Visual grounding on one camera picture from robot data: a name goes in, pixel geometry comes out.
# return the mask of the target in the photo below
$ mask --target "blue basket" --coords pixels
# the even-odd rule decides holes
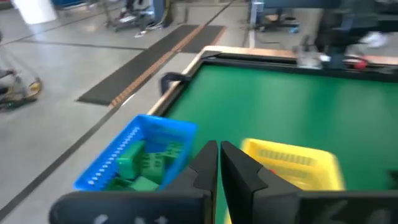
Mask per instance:
[[[187,163],[196,128],[195,124],[184,121],[144,114],[136,116],[79,176],[74,185],[75,189],[104,190],[118,172],[116,159],[136,141],[146,140],[146,152],[163,152],[170,141],[182,142],[182,152],[167,168],[159,187],[163,189],[176,178]]]

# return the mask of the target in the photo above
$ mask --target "wooden table edge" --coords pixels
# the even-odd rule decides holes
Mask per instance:
[[[203,50],[192,60],[192,62],[188,65],[188,67],[182,72],[182,74],[187,74],[189,70],[196,64],[201,55],[205,51],[217,51],[222,53],[229,54],[249,54],[249,55],[259,55],[259,56],[274,56],[274,57],[287,57],[294,58],[294,54],[288,50],[274,50],[274,49],[254,49],[254,48],[244,48],[244,47],[227,47],[227,46],[206,46]],[[388,65],[398,65],[398,57],[382,57],[382,56],[365,56],[366,59],[371,61],[372,63],[378,64],[388,64]],[[155,103],[155,105],[148,111],[147,114],[152,115],[158,109],[158,107],[163,103],[167,97],[174,91],[178,82],[174,82],[169,90],[163,94],[162,97]]]

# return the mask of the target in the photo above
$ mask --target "black floor mat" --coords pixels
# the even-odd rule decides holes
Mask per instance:
[[[199,53],[220,37],[224,26],[205,26],[182,50],[183,53]]]
[[[81,95],[78,99],[84,103],[108,106],[132,82],[140,77],[151,65],[167,52],[170,52],[182,39],[198,26],[180,26],[160,41],[141,52],[128,63],[116,70],[112,75]]]

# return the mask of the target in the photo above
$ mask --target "green toy block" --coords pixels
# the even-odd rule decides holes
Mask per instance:
[[[158,187],[158,184],[142,176],[138,177],[130,186],[130,188],[136,191],[156,190]]]
[[[105,190],[131,190],[133,182],[119,177],[115,177],[105,188]]]
[[[166,151],[162,153],[165,158],[166,164],[171,164],[179,157],[182,151],[183,144],[179,142],[170,142],[166,147]]]
[[[139,163],[144,152],[145,141],[141,140],[131,146],[116,160],[118,174],[125,179],[134,179],[139,174]]]
[[[165,173],[165,161],[162,153],[144,153],[141,160],[141,175],[156,184],[162,183]]]

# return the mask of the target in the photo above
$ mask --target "yellow plastic basket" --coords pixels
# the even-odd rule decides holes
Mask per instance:
[[[303,190],[344,190],[338,160],[330,152],[257,139],[245,139],[242,150]]]

